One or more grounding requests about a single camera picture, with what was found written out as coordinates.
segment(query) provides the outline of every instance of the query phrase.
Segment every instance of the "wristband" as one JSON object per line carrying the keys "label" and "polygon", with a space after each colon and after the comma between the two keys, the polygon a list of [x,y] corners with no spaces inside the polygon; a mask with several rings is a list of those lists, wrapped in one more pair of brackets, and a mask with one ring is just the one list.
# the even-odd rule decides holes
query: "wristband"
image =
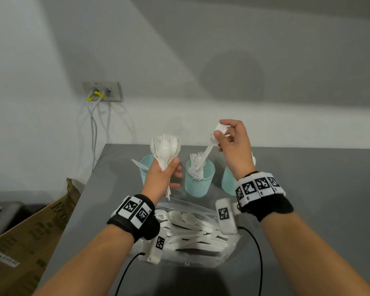
{"label": "wristband", "polygon": [[116,225],[125,232],[131,233],[135,243],[141,237],[151,240],[160,231],[160,223],[154,212],[155,206],[145,195],[127,196],[112,213],[107,224]]}
{"label": "wristband", "polygon": [[241,212],[247,212],[262,221],[268,214],[293,212],[284,189],[271,173],[252,172],[236,183],[236,196]]}

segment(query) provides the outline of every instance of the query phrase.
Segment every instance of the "perforated cup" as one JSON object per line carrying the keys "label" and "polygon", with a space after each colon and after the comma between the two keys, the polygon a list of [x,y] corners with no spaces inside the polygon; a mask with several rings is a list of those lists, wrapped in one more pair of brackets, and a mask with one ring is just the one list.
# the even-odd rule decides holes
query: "perforated cup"
{"label": "perforated cup", "polygon": [[[140,163],[141,163],[141,164],[144,164],[145,166],[147,166],[147,167],[149,168],[149,167],[151,167],[151,165],[152,165],[153,159],[155,159],[155,157],[154,157],[153,155],[148,155],[148,156],[145,156],[145,157],[140,161]],[[148,172],[148,170],[145,170],[145,169],[141,169],[141,168],[140,168],[142,184],[144,184],[144,183],[145,183],[145,177],[147,176],[147,172]]]}
{"label": "perforated cup", "polygon": [[203,197],[207,194],[208,188],[210,187],[212,178],[215,174],[215,166],[210,160],[206,160],[204,166],[204,179],[198,181],[193,179],[193,176],[188,172],[188,168],[191,167],[191,161],[186,163],[186,174],[185,174],[185,190],[187,193],[194,197]]}
{"label": "perforated cup", "polygon": [[229,167],[226,166],[225,172],[223,173],[222,182],[221,182],[222,190],[225,191],[227,194],[230,194],[231,196],[236,196],[235,186],[236,186],[236,179],[234,178]]}

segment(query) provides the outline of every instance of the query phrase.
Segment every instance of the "table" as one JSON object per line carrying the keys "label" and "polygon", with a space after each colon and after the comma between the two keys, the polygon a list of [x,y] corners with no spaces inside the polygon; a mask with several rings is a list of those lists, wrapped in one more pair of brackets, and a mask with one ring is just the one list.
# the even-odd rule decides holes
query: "table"
{"label": "table", "polygon": [[[205,146],[182,146],[185,166],[191,152]],[[253,148],[257,168],[271,172],[286,191],[296,212],[370,283],[370,149]],[[100,232],[122,199],[141,191],[138,167],[150,153],[148,145],[106,144],[59,244],[41,279],[41,287]],[[215,201],[230,197],[221,189],[225,163],[214,148],[209,156],[216,172],[208,194],[188,195],[183,188],[172,197],[215,209]],[[241,225],[259,242],[263,263],[263,295],[293,295],[285,274],[257,220],[247,214]],[[214,269],[168,267],[135,260],[120,295],[257,295],[260,263],[247,233],[226,262]],[[109,295],[114,295],[124,267]]]}

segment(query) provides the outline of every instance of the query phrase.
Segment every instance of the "wall plate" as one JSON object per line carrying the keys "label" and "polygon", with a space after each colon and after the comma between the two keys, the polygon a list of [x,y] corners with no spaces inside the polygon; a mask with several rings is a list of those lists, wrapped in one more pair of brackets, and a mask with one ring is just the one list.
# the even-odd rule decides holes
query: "wall plate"
{"label": "wall plate", "polygon": [[[102,92],[104,88],[108,88],[110,91],[109,95],[102,99],[102,102],[123,102],[122,88],[118,81],[82,81],[81,83],[86,97],[89,96],[93,88],[96,88],[100,92]],[[99,98],[96,97],[92,99],[92,101],[97,101],[98,99]]]}

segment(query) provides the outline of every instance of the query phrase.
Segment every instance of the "black cable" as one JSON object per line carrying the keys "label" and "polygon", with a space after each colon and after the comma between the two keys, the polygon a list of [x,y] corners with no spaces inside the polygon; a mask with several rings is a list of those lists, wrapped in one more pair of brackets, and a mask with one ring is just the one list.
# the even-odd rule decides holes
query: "black cable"
{"label": "black cable", "polygon": [[259,251],[259,258],[260,258],[260,284],[259,284],[259,296],[261,294],[261,283],[263,281],[263,262],[261,260],[261,252],[260,252],[260,247],[259,247],[259,244],[257,242],[257,239],[255,239],[254,235],[252,235],[252,233],[246,229],[245,227],[238,227],[238,229],[241,229],[241,230],[246,230],[250,235],[251,237],[254,239],[257,247],[258,247],[258,251]]}
{"label": "black cable", "polygon": [[117,295],[118,295],[119,287],[120,287],[120,286],[121,286],[121,284],[122,284],[122,281],[123,281],[123,278],[125,277],[125,274],[126,274],[127,269],[129,269],[130,264],[131,264],[131,263],[133,263],[133,261],[135,260],[135,258],[137,258],[139,255],[145,255],[145,253],[140,252],[140,253],[136,254],[136,255],[133,257],[133,259],[131,259],[131,261],[129,262],[128,266],[127,266],[127,267],[126,267],[126,269],[125,269],[125,272],[123,272],[123,275],[122,275],[121,281],[119,282],[118,288],[116,289],[115,296],[117,296]]}

